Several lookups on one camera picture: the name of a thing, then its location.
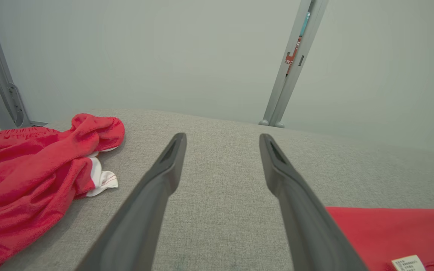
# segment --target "white trim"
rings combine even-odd
[[[114,149],[117,149],[118,146],[116,146],[115,148],[110,148],[110,149],[104,149],[103,151],[113,151]]]
[[[108,188],[116,188],[118,187],[118,180],[116,175],[111,171],[102,171],[100,160],[96,157],[88,157],[92,161],[92,171],[91,178],[93,184],[95,184],[95,189],[86,193],[87,197],[93,197],[101,192],[105,191]]]
[[[87,155],[86,157],[88,157],[88,158],[96,157],[98,155],[98,153],[99,153],[98,151],[94,151],[91,154]]]

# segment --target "gray couch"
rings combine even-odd
[[[93,110],[125,124],[101,153],[117,189],[74,201],[64,218],[0,270],[73,270],[177,132],[188,137],[179,188],[167,204],[154,270],[290,270],[277,199],[258,137],[271,134],[326,206],[434,208],[434,153],[251,123],[150,110]],[[48,127],[67,130],[70,120]]]

